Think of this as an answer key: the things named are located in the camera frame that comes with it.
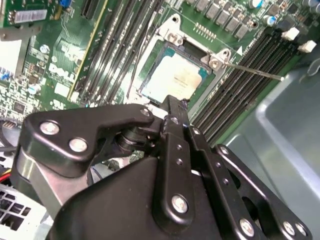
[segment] cable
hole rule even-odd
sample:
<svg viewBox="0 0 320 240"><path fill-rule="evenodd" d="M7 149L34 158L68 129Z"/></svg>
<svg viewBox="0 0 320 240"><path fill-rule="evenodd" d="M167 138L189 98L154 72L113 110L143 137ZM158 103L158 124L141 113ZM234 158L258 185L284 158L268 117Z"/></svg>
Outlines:
<svg viewBox="0 0 320 240"><path fill-rule="evenodd" d="M103 177L100 175L100 173L93 166L92 166L92 170L98 176L98 178L100 178L100 180L103 179Z"/></svg>
<svg viewBox="0 0 320 240"><path fill-rule="evenodd" d="M10 177L10 173L0 176L0 184Z"/></svg>
<svg viewBox="0 0 320 240"><path fill-rule="evenodd" d="M14 152L16 149L15 146L0 146L0 152Z"/></svg>

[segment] green circuit board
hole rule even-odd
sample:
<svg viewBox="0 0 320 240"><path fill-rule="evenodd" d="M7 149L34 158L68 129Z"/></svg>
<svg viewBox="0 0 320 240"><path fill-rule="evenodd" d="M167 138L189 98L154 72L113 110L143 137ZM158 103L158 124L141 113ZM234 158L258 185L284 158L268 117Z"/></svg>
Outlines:
<svg viewBox="0 0 320 240"><path fill-rule="evenodd" d="M230 50L230 62L234 64L240 63L246 57L267 29L264 21L266 15L273 14L276 22L290 18L295 26L307 32L310 40L317 41L320 32L318 15L310 13L309 8L296 0L265 0L255 9L249 7L249 2L240 0L212 0L207 1L204 7L200 6L201 0L166 0L160 7L156 7L156 1L150 1L150 5L146 7L144 1L100 0L90 19L83 16L83 5L87 1L73 1L66 8L57 6L56 2L45 1L44 9L47 9L50 16L46 16L47 21L43 22L42 31L29 40L23 74L0 82L0 109L3 116L22 121L25 116L35 111L125 102L134 66L138 65L138 70L133 86L139 90L164 58L162 54L168 49L168 41L159 38L149 52L146 49L153 38L159 35L158 29L173 15L178 15L181 19L181 33L205 46L210 53ZM37 1L34 4L30 3L30 6L26 5L24 8L37 9L36 3ZM7 4L5 12L8 13L10 9L22 9L21 3L15 4ZM219 9L214 17L208 15L212 5ZM145 27L155 9L157 13L147 29ZM223 11L227 14L227 20L219 19ZM229 25L231 19L235 19L233 26ZM140 56L141 61L136 61L138 43L143 42L146 29L147 37ZM112 30L115 32L109 44L112 48L106 52L108 61L103 58L100 60L100 63L108 62L110 65L105 66L105 70L98 74L98 70L104 69L104 65L94 65L95 56L106 48L101 47ZM171 48L173 52L183 56L184 60L188 59L189 55L180 53L183 52L180 46ZM293 57L278 74L284 76L301 56L298 54ZM202 70L209 68L199 59L192 63ZM205 77L200 79L200 84L194 88L188 99L189 116L192 121L196 120L232 72L232 68L226 68L223 74L218 76L217 72L210 71L209 68ZM225 135L232 131L276 84L277 81L270 80L265 90L255 97L254 103L246 108L238 120L234 119L234 124L224 130ZM28 92L31 85L40 87L35 95ZM23 111L17 108L16 102L25 106Z"/></svg>

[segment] capacitor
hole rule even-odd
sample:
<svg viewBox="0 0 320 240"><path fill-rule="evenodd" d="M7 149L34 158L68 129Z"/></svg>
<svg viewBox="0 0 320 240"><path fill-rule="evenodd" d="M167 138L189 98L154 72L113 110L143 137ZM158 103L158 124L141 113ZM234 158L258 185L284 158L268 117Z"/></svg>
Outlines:
<svg viewBox="0 0 320 240"><path fill-rule="evenodd" d="M268 25L269 27L272 27L273 25L275 25L276 21L277 21L277 18L275 16L265 15L263 17L263 23L265 25Z"/></svg>
<svg viewBox="0 0 320 240"><path fill-rule="evenodd" d="M302 0L302 5L306 7L315 7L319 4L318 0Z"/></svg>
<svg viewBox="0 0 320 240"><path fill-rule="evenodd" d="M41 91L40 84L34 84L34 85L30 85L28 87L28 93L30 95L36 95L36 94L40 93L40 91Z"/></svg>
<svg viewBox="0 0 320 240"><path fill-rule="evenodd" d="M248 4L251 9L258 9L264 3L263 0L249 0Z"/></svg>
<svg viewBox="0 0 320 240"><path fill-rule="evenodd" d="M310 12L314 14L320 14L320 3L316 6L310 7Z"/></svg>

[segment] screw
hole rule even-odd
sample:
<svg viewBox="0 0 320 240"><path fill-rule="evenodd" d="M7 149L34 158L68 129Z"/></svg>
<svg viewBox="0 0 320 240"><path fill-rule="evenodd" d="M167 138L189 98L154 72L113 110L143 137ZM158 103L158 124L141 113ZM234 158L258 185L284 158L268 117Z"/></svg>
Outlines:
<svg viewBox="0 0 320 240"><path fill-rule="evenodd" d="M57 124L53 122L45 121L41 123L40 130L46 135L55 135L59 132L60 128Z"/></svg>
<svg viewBox="0 0 320 240"><path fill-rule="evenodd" d="M227 150L224 146L221 147L221 151L222 151L224 154L229 154L228 150Z"/></svg>
<svg viewBox="0 0 320 240"><path fill-rule="evenodd" d="M292 225L291 225L289 222L287 222L287 221L283 222L283 226L284 226L285 230L286 230L291 236L294 236L294 235L295 235L295 230L294 230L294 228L292 227Z"/></svg>
<svg viewBox="0 0 320 240"><path fill-rule="evenodd" d="M143 114L143 115L145 115L145 116L147 116L147 117L150 117L150 113L149 113L149 111L147 110L147 109L141 109L140 110L140 112Z"/></svg>
<svg viewBox="0 0 320 240"><path fill-rule="evenodd" d="M179 124L179 120L175 116L171 118L171 121L174 122L175 124Z"/></svg>
<svg viewBox="0 0 320 240"><path fill-rule="evenodd" d="M87 150L88 145L84 140L82 140L80 138L74 138L69 142L69 147L73 151L75 151L77 153L81 153L81 152L84 152L85 150Z"/></svg>
<svg viewBox="0 0 320 240"><path fill-rule="evenodd" d="M188 211L188 204L181 196L174 195L171 202L172 206L178 213L184 214Z"/></svg>
<svg viewBox="0 0 320 240"><path fill-rule="evenodd" d="M193 128L193 131L194 131L195 134L200 135L200 131L198 129Z"/></svg>
<svg viewBox="0 0 320 240"><path fill-rule="evenodd" d="M300 223L296 223L295 226L303 236L307 236L305 228Z"/></svg>
<svg viewBox="0 0 320 240"><path fill-rule="evenodd" d="M240 226L242 228L242 231L249 237L253 237L255 235L255 230L252 227L251 223L245 219L240 219Z"/></svg>

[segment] chip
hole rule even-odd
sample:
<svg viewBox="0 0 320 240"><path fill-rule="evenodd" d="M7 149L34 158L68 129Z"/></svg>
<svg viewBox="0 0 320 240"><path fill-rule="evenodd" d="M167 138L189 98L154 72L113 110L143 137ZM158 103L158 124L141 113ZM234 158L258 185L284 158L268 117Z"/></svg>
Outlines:
<svg viewBox="0 0 320 240"><path fill-rule="evenodd" d="M295 14L298 10L298 6L294 3L288 8L288 12L291 14Z"/></svg>
<svg viewBox="0 0 320 240"><path fill-rule="evenodd" d="M279 6L276 4L272 4L271 7L268 10L268 14L270 14L271 16L275 16L278 14L279 12Z"/></svg>
<svg viewBox="0 0 320 240"><path fill-rule="evenodd" d="M303 23L304 25L306 25L307 27L310 27L311 24L313 23L313 19L311 17L308 17Z"/></svg>
<svg viewBox="0 0 320 240"><path fill-rule="evenodd" d="M24 114L26 106L20 102L15 102L13 105L13 110L19 114Z"/></svg>
<svg viewBox="0 0 320 240"><path fill-rule="evenodd" d="M250 21L250 17L245 16L244 19L242 20L243 24L247 24Z"/></svg>

